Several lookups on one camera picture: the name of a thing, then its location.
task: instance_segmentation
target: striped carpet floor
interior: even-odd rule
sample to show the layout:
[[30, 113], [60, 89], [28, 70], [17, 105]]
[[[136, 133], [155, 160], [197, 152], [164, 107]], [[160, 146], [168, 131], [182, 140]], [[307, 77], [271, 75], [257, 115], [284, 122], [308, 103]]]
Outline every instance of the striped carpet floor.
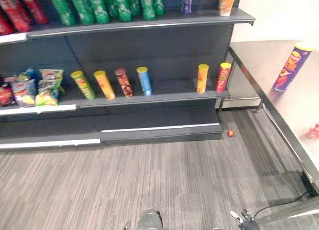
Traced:
[[[147, 208], [161, 211], [167, 230], [234, 230], [230, 210], [255, 213], [305, 191], [263, 111], [220, 117], [218, 141], [1, 152], [0, 230], [120, 230], [127, 220], [134, 230]], [[318, 222], [307, 216], [261, 227], [317, 230]]]

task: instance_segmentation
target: store shelf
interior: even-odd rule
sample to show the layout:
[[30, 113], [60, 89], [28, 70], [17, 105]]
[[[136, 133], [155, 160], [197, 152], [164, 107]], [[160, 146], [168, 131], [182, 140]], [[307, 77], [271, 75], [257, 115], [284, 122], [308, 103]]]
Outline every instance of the store shelf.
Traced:
[[197, 79], [175, 79], [175, 80], [161, 80], [151, 83], [152, 95], [143, 96], [141, 84], [139, 82], [132, 83], [134, 95], [132, 97], [125, 97], [116, 83], [113, 86], [116, 98], [108, 100], [104, 97], [102, 91], [98, 86], [95, 87], [97, 96], [95, 99], [84, 99], [79, 105], [80, 108], [100, 107], [100, 106], [116, 106], [128, 104], [147, 104], [147, 103], [163, 103], [175, 101], [189, 101], [199, 99], [216, 99], [228, 98], [230, 93], [228, 90], [224, 92], [216, 92], [210, 79], [207, 80], [206, 92], [198, 94]]
[[217, 10], [197, 10], [191, 15], [183, 15], [179, 10], [167, 11], [165, 16], [158, 17], [154, 21], [144, 21], [143, 18], [135, 18], [132, 22], [112, 21], [108, 24], [96, 24], [89, 26], [72, 26], [65, 27], [59, 23], [51, 23], [43, 26], [38, 26], [34, 31], [29, 32], [27, 37], [41, 38], [52, 37], [69, 34], [85, 34], [95, 33], [100, 31], [117, 31], [145, 28], [159, 28], [170, 26], [195, 26], [195, 25], [213, 25], [213, 24], [238, 24], [249, 23], [253, 24], [255, 18], [248, 15], [246, 12], [236, 8], [232, 11], [230, 17], [220, 17]]
[[3, 122], [0, 149], [97, 144], [105, 121], [106, 116], [90, 116]]
[[111, 115], [102, 130], [101, 140], [156, 139], [222, 131], [214, 108], [170, 109]]
[[19, 43], [24, 41], [27, 41], [26, 33], [17, 33], [0, 36], [0, 45], [9, 43]]
[[30, 114], [30, 113], [44, 113], [44, 112], [60, 112], [60, 111], [74, 111], [82, 102], [83, 95], [80, 90], [71, 88], [61, 94], [59, 105], [57, 106], [39, 106], [20, 108], [17, 104], [1, 107], [0, 116], [16, 115], [16, 114]]
[[0, 123], [0, 150], [174, 139], [219, 138], [214, 108], [169, 109], [136, 114]]

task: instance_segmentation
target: small purple can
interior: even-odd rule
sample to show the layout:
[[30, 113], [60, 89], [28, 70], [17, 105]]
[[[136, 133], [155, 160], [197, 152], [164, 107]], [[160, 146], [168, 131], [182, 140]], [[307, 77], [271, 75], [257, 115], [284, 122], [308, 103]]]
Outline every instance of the small purple can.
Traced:
[[279, 91], [286, 91], [311, 51], [312, 48], [309, 48], [303, 42], [297, 42], [273, 88]]
[[183, 14], [191, 13], [191, 2], [192, 0], [181, 0], [181, 12]]

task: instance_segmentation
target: metal table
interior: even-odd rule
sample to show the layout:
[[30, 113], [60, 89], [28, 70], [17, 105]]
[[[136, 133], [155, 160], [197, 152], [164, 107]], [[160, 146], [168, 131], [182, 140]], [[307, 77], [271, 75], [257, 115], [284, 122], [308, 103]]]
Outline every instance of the metal table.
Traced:
[[[319, 140], [305, 136], [319, 121], [319, 53], [310, 54], [286, 92], [272, 89], [294, 43], [290, 40], [232, 43], [229, 53], [233, 65], [238, 64], [255, 89], [269, 118], [319, 193]], [[310, 201], [318, 203], [318, 197]], [[287, 210], [283, 214], [287, 217], [291, 212]]]

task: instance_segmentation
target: gray metal shelving unit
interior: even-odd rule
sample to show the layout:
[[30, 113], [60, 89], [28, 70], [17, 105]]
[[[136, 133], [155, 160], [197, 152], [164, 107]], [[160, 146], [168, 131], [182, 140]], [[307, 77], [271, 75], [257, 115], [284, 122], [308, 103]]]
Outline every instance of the gray metal shelving unit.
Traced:
[[[41, 3], [54, 13], [48, 0]], [[0, 108], [0, 149], [220, 138], [215, 101], [230, 93], [215, 91], [219, 64], [225, 60], [234, 24], [255, 21], [238, 4], [236, 0], [230, 17], [219, 17], [218, 0], [194, 0], [194, 12], [184, 16], [176, 11], [179, 0], [166, 0], [166, 15], [155, 21], [136, 18], [74, 27], [62, 27], [53, 14], [49, 25], [0, 37], [5, 77], [28, 67], [62, 68], [66, 89], [59, 106]], [[196, 92], [200, 63], [210, 66], [204, 94]], [[152, 96], [143, 96], [135, 71], [139, 66], [149, 68]], [[123, 96], [113, 74], [121, 67], [133, 97]], [[94, 85], [95, 99], [84, 99], [74, 86], [70, 73], [77, 69]], [[95, 85], [93, 73], [99, 69], [112, 82], [114, 100], [107, 100]]]

